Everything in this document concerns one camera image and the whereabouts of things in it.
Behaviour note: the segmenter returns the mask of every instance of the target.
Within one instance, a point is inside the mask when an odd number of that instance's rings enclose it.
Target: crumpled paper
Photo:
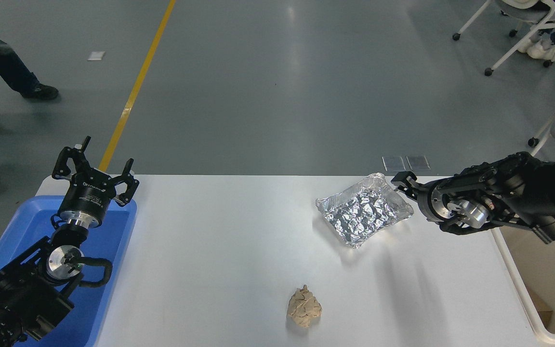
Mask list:
[[[321,313],[322,307],[308,290],[308,286],[304,285],[302,289],[297,288],[288,303],[287,316],[292,318],[300,327],[309,328],[310,321],[320,317]]]

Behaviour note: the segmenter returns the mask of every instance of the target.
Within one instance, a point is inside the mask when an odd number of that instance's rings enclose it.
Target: yellow floor line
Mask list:
[[[128,102],[125,104],[125,108],[121,113],[121,117],[119,117],[119,121],[117,122],[115,131],[113,132],[113,136],[111,136],[108,147],[106,147],[106,152],[104,152],[104,156],[102,157],[102,161],[100,162],[99,169],[102,172],[106,172],[106,170],[108,170],[108,165],[110,164],[110,160],[113,158],[115,148],[117,148],[117,143],[119,143],[119,138],[121,137],[123,128],[125,128],[125,123],[130,117],[130,112],[132,112],[132,107],[134,106],[134,102],[136,101],[138,92],[139,90],[141,90],[143,81],[145,81],[145,76],[147,75],[147,71],[149,69],[149,66],[151,65],[151,61],[154,59],[154,54],[156,53],[156,49],[158,48],[158,44],[160,43],[160,38],[168,22],[168,18],[170,18],[170,13],[172,12],[172,7],[174,6],[175,2],[176,0],[170,0],[170,2],[168,3],[168,7],[166,8],[166,12],[164,13],[162,21],[160,22],[158,31],[154,36],[154,41],[151,42],[151,47],[147,52],[145,62],[143,62],[143,66],[141,67],[141,72],[139,72],[138,77],[136,77],[136,82],[134,82],[132,92],[130,92],[130,97],[128,97]]]

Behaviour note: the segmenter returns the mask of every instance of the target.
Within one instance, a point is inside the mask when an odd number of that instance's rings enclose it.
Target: robotic arm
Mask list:
[[[512,226],[534,231],[546,244],[555,241],[555,162],[519,152],[427,184],[409,171],[391,182],[442,231],[466,235]]]
[[[99,227],[111,200],[125,206],[139,182],[131,172],[133,160],[120,176],[111,177],[93,169],[84,156],[89,144],[65,147],[59,154],[53,178],[70,181],[66,197],[56,215],[52,238],[43,237],[0,270],[0,347],[10,347],[27,335],[40,340],[54,329],[74,308],[68,299],[79,286],[97,288],[108,283],[112,263],[107,259],[86,257],[80,246],[89,229]],[[74,162],[71,174],[68,160]],[[115,187],[126,184],[117,195]],[[99,281],[83,281],[84,266],[100,266],[104,275]]]

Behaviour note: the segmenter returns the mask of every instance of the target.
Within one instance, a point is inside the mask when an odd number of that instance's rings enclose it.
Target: gray floor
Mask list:
[[[90,134],[99,164],[167,4],[0,1],[0,37],[61,92],[28,102],[0,79],[0,234],[62,147]],[[367,175],[423,154],[421,175],[450,175],[527,150],[555,64],[516,53],[485,77],[515,23],[488,10],[452,41],[479,5],[178,0],[109,171],[132,157],[139,174]]]

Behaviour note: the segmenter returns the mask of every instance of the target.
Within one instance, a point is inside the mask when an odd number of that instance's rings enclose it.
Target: chair leg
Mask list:
[[[502,64],[504,61],[506,61],[507,59],[509,59],[509,57],[515,53],[515,51],[517,51],[517,48],[522,44],[522,42],[526,42],[526,40],[530,40],[530,37],[532,36],[533,33],[535,33],[536,31],[529,31],[529,33],[527,33],[524,37],[522,37],[515,45],[513,45],[513,47],[511,47],[511,49],[509,49],[509,51],[507,53],[505,53],[502,58],[498,59],[498,61],[490,68],[492,71],[496,70],[500,64]]]
[[[543,145],[545,145],[545,143],[547,142],[551,134],[551,128],[554,122],[555,122],[555,112],[551,117],[549,117],[548,121],[539,129],[537,134],[530,139],[528,145],[531,147],[534,147],[533,150],[530,152],[531,156],[535,156],[538,153],[538,151],[540,151],[540,149],[543,147]]]
[[[518,31],[522,29],[522,26],[524,26],[524,22],[522,20],[517,20],[517,26],[515,27],[515,29],[509,31],[509,37],[515,37]]]
[[[456,33],[458,35],[460,35],[461,33],[463,33],[469,26],[470,24],[472,24],[472,22],[474,22],[474,20],[480,16],[480,14],[485,11],[485,9],[487,8],[487,6],[489,6],[489,4],[491,4],[492,0],[487,0],[485,2],[485,4],[483,4],[483,6],[480,7],[480,9],[478,9],[478,11],[476,11],[474,13],[474,15],[472,15],[472,17],[468,20],[468,22],[466,22],[466,24],[464,24],[464,26]]]
[[[521,40],[519,40],[511,49],[509,49],[509,51],[507,53],[505,53],[502,56],[502,58],[498,59],[498,61],[492,67],[489,67],[488,69],[491,70],[491,71],[496,70],[504,61],[506,61],[513,53],[515,53],[515,51],[517,51],[517,48],[519,47],[520,44],[522,44],[522,42],[525,42],[526,40],[530,40],[530,37],[532,35],[534,35],[540,29],[547,29],[547,28],[550,28],[550,27],[555,28],[555,24],[554,23],[535,24],[534,26],[532,26],[530,28],[530,31],[528,31],[528,33],[526,35],[524,35],[524,37],[522,37]]]

